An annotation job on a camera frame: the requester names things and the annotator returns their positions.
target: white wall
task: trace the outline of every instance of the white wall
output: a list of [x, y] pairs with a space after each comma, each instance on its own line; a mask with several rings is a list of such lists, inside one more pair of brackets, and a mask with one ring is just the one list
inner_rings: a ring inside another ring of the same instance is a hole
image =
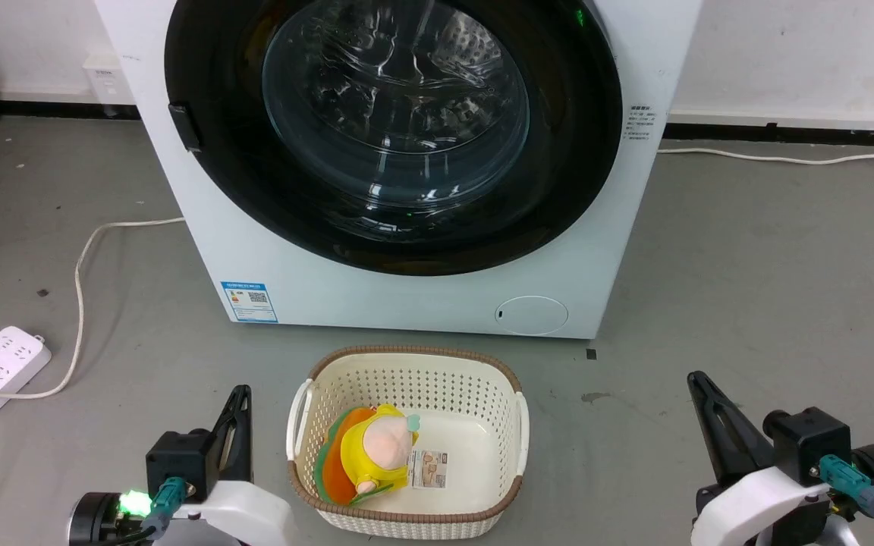
[[[93, 53], [93, 1], [0, 0], [0, 98], [91, 102]], [[874, 0], [705, 0], [670, 121], [874, 129]]]
[[96, 102], [83, 62], [113, 52], [93, 0], [0, 0], [0, 99]]

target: green indicator light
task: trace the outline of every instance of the green indicator light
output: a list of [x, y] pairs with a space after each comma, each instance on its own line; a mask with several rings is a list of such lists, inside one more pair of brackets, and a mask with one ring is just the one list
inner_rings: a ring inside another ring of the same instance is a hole
[[146, 518], [150, 514], [150, 497], [141, 491], [128, 491], [121, 495], [119, 511]]

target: laundry basket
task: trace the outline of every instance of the laundry basket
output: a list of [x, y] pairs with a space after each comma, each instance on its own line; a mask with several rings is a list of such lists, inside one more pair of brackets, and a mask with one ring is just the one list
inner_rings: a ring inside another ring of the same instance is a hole
[[[351, 407], [385, 403], [420, 415], [413, 449], [446, 453], [443, 487], [412, 483], [356, 506], [320, 500], [313, 464], [329, 426]], [[299, 387], [285, 453], [296, 493], [340, 529], [473, 538], [488, 532], [517, 496], [529, 434], [521, 387], [498, 359], [430, 347], [351, 347], [322, 359]]]

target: gray floor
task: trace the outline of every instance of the gray floor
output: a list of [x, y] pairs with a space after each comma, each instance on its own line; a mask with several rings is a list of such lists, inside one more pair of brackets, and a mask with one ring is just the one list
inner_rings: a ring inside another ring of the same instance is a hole
[[[0, 328], [44, 335], [55, 352], [28, 391], [51, 387], [69, 362], [73, 264], [90, 231], [177, 214], [141, 124], [0, 120]], [[517, 500], [478, 540], [488, 545], [689, 544], [694, 491], [712, 481], [690, 370], [712, 374], [756, 422], [819, 405], [852, 425], [857, 445], [874, 442], [874, 162], [662, 156], [590, 343], [233, 325], [183, 225], [108, 233], [84, 290], [74, 383], [0, 411], [0, 546], [61, 544], [83, 493], [145, 487], [143, 453], [160, 432], [211, 425], [238, 383], [256, 393], [257, 483], [292, 502], [308, 543], [367, 542], [295, 500], [282, 449], [295, 388], [351, 344], [481, 350], [519, 375], [530, 463]], [[874, 544], [874, 522], [856, 530]]]

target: brown basket rim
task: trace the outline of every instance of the brown basket rim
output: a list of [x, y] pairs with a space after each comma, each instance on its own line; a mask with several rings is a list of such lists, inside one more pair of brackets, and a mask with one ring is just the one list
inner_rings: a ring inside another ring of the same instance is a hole
[[[336, 350], [326, 357], [323, 357], [323, 359], [316, 364], [316, 367], [313, 367], [312, 372], [309, 374], [309, 379], [315, 381], [316, 377], [319, 376], [319, 373], [322, 372], [326, 366], [329, 366], [329, 364], [335, 362], [335, 360], [342, 359], [343, 356], [365, 355], [365, 353], [415, 353], [416, 355], [453, 356], [458, 359], [476, 360], [477, 362], [482, 362], [488, 364], [488, 366], [495, 367], [495, 369], [499, 370], [500, 373], [504, 374], [507, 378], [514, 389], [514, 393], [521, 392], [521, 384], [517, 380], [517, 376], [514, 375], [513, 371], [511, 371], [505, 363], [493, 356], [475, 353], [472, 350], [444, 349], [423, 345], [363, 345]], [[330, 514], [349, 516], [351, 518], [374, 519], [374, 521], [379, 522], [402, 522], [402, 524], [468, 524], [469, 522], [482, 522], [485, 521], [485, 519], [491, 519], [497, 516], [500, 512], [504, 512], [505, 508], [507, 508], [511, 502], [514, 501], [514, 498], [517, 497], [517, 492], [521, 488], [521, 480], [523, 480], [523, 476], [519, 474], [514, 477], [508, 493], [506, 493], [495, 506], [481, 512], [469, 512], [466, 514], [400, 514], [398, 512], [379, 512], [375, 510], [366, 510], [364, 508], [355, 508], [353, 506], [330, 504], [329, 502], [322, 500], [322, 498], [309, 493], [305, 486], [302, 485], [302, 480], [299, 478], [299, 469], [298, 466], [296, 466], [295, 460], [289, 460], [288, 462], [288, 479], [291, 481], [295, 493], [302, 498], [302, 501], [305, 501], [306, 504], [309, 504], [312, 508], [316, 508], [316, 510], [320, 512], [329, 512]]]

